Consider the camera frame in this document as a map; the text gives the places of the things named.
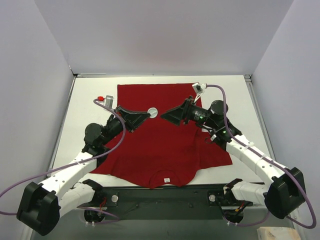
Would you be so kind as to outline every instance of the red connector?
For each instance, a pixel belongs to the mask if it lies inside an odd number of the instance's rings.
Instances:
[[[97,99],[98,99],[99,102],[103,102],[105,100],[105,98],[103,96],[98,96]]]

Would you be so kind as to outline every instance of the red cloth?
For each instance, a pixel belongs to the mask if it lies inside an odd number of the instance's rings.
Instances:
[[[229,154],[216,144],[205,143],[209,134],[194,122],[176,126],[160,118],[190,95],[195,95],[191,84],[118,85],[118,105],[131,111],[155,107],[158,115],[133,133],[127,132],[123,143],[93,173],[111,174],[153,189],[164,184],[180,187],[188,184],[199,169],[231,165]],[[107,146],[115,146],[120,137]]]

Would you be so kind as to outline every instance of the white table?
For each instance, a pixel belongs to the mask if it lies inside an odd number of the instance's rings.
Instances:
[[[269,155],[267,144],[247,84],[242,75],[232,76],[144,76],[144,77],[100,77],[77,78],[70,98],[61,138],[53,168],[68,164],[84,147],[85,128],[90,123],[106,124],[110,114],[93,104],[97,96],[114,96],[113,108],[117,106],[117,85],[123,84],[174,84],[207,83],[224,88],[231,123],[255,145]],[[214,100],[222,100],[221,92],[208,88],[202,95],[204,108],[209,108]],[[210,167],[198,170],[189,185],[225,184],[241,178],[247,182],[261,182],[261,179],[240,160],[231,156],[232,165]],[[88,173],[83,180],[92,179],[105,187],[128,187],[135,184],[121,178]]]

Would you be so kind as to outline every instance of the white wall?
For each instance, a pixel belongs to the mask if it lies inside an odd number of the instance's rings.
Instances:
[[[74,73],[252,74],[293,0],[35,0]]]
[[[252,81],[276,159],[304,173],[320,217],[320,1],[295,0]],[[302,220],[310,224],[306,204]],[[320,227],[305,231],[319,239]]]
[[[0,191],[48,168],[73,75],[33,0],[0,2]],[[16,212],[23,186],[0,199]],[[0,215],[0,239],[23,224]]]

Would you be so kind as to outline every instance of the robotic arm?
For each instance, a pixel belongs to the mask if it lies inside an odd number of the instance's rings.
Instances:
[[[129,111],[121,106],[115,112],[121,116],[125,128],[131,133],[151,116],[148,112]],[[85,146],[70,162],[71,167],[55,173],[39,184],[31,182],[25,187],[17,219],[44,236],[52,231],[64,214],[90,202],[102,189],[100,184],[87,179],[76,187],[73,186],[106,160],[107,155],[101,156],[109,151],[105,145],[123,130],[121,121],[113,115],[105,126],[89,124],[85,128]]]
[[[228,118],[226,118],[225,122],[224,102],[215,100],[209,109],[196,106],[196,101],[207,86],[199,83],[195,83],[192,86],[197,93],[197,97],[195,99],[191,96],[186,98],[182,105],[167,111],[161,117],[177,126],[180,125],[181,121],[183,121],[184,125],[188,124],[189,121],[195,122],[197,127],[208,131],[210,143],[217,144],[240,159],[264,182],[264,184],[255,184],[237,178],[224,187],[223,198],[230,203],[238,200],[266,206],[279,219],[284,219],[304,203],[304,197],[289,176],[265,159],[271,162],[274,160],[255,147],[254,143],[234,127]],[[279,163],[277,165],[292,174],[303,190],[306,191],[304,176],[299,169],[296,167],[288,169]]]

